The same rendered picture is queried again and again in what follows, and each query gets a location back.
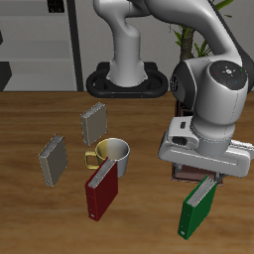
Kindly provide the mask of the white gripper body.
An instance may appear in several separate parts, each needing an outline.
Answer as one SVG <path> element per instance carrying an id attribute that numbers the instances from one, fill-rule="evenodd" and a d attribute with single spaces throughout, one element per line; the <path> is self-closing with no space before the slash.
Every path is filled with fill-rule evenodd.
<path id="1" fill-rule="evenodd" d="M 200 155 L 195 150 L 188 150 L 172 145 L 168 141 L 167 133 L 164 134 L 162 139 L 158 157 L 161 160 L 174 164 L 191 166 L 238 178 L 247 176 L 251 161 L 254 159 L 254 156 L 249 151 L 234 148 L 233 146 L 229 146 L 219 156 L 210 157 Z"/>

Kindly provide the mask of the dark brown desk caddy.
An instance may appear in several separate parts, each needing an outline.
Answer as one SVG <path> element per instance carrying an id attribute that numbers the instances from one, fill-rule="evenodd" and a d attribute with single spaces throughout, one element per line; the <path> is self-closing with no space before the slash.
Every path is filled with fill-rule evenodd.
<path id="1" fill-rule="evenodd" d="M 192 111 L 186 109 L 179 101 L 176 101 L 175 116 L 192 116 Z M 205 176 L 214 178 L 215 172 L 207 171 L 204 169 L 194 168 L 183 165 L 182 169 L 178 172 L 175 166 L 172 166 L 172 180 L 179 182 L 199 183 Z"/>

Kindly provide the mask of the green book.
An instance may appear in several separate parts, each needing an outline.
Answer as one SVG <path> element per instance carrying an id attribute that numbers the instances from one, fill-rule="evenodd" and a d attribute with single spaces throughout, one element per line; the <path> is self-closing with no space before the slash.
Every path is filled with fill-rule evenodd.
<path id="1" fill-rule="evenodd" d="M 210 212 L 217 182 L 209 176 L 184 199 L 178 234 L 188 240 Z"/>

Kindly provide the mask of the red book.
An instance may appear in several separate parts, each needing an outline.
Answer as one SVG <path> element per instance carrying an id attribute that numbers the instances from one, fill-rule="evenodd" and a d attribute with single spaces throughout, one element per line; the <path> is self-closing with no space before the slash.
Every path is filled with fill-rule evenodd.
<path id="1" fill-rule="evenodd" d="M 118 194 L 117 162 L 106 158 L 84 186 L 88 216 L 98 221 Z"/>

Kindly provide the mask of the grey book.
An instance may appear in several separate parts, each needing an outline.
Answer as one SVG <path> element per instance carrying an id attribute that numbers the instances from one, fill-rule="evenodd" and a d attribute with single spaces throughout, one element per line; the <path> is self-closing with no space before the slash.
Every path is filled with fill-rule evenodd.
<path id="1" fill-rule="evenodd" d="M 92 145 L 107 132 L 106 105 L 97 102 L 80 115 L 83 143 Z"/>
<path id="2" fill-rule="evenodd" d="M 64 137 L 55 135 L 38 155 L 45 185 L 53 187 L 67 167 Z"/>

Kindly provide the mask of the yellow and white mug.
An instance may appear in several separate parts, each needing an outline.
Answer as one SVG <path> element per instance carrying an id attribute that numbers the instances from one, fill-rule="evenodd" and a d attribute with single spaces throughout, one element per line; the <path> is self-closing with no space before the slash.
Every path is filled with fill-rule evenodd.
<path id="1" fill-rule="evenodd" d="M 117 162 L 117 177 L 121 178 L 126 172 L 129 154 L 130 147 L 127 142 L 118 138 L 107 138 L 100 141 L 94 151 L 84 154 L 84 163 L 88 169 L 97 170 L 106 158 L 114 160 Z M 98 164 L 91 165 L 88 157 L 95 157 Z"/>

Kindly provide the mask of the green pot plant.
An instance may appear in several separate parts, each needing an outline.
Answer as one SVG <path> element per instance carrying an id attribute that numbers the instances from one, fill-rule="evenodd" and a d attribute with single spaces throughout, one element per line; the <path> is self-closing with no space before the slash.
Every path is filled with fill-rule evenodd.
<path id="1" fill-rule="evenodd" d="M 210 0 L 158 0 L 154 15 L 182 28 L 180 33 L 175 32 L 181 47 L 180 62 L 226 59 L 241 64 L 237 43 L 218 12 L 232 1 L 214 5 Z"/>

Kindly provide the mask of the grey shelf unit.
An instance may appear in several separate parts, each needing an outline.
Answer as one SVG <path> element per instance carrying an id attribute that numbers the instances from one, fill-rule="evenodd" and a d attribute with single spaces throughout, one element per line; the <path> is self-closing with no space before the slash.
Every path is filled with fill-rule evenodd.
<path id="1" fill-rule="evenodd" d="M 47 0 L 0 0 L 0 62 L 12 77 L 3 91 L 82 91 L 75 0 L 50 13 Z"/>

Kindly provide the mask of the dark grey block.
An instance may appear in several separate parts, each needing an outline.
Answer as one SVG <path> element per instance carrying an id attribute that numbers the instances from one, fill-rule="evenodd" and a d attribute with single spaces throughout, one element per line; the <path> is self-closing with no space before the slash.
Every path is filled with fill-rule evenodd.
<path id="1" fill-rule="evenodd" d="M 8 62 L 0 62 L 0 91 L 3 91 L 10 78 L 12 70 Z"/>

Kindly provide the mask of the black binders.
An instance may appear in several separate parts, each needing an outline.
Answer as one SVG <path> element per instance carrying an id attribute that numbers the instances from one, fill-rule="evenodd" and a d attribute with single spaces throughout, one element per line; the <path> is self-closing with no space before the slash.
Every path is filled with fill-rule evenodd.
<path id="1" fill-rule="evenodd" d="M 50 13 L 64 12 L 64 0 L 47 0 L 47 4 Z"/>

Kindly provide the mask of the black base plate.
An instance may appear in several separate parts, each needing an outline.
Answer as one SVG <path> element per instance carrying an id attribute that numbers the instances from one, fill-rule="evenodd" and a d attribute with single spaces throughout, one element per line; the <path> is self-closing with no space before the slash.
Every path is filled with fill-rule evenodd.
<path id="1" fill-rule="evenodd" d="M 94 97 L 99 98 L 156 98 L 168 91 L 167 78 L 158 71 L 157 65 L 144 62 L 148 76 L 141 84 L 133 87 L 121 87 L 106 78 L 109 73 L 109 62 L 99 63 L 96 71 L 86 80 L 86 89 Z"/>

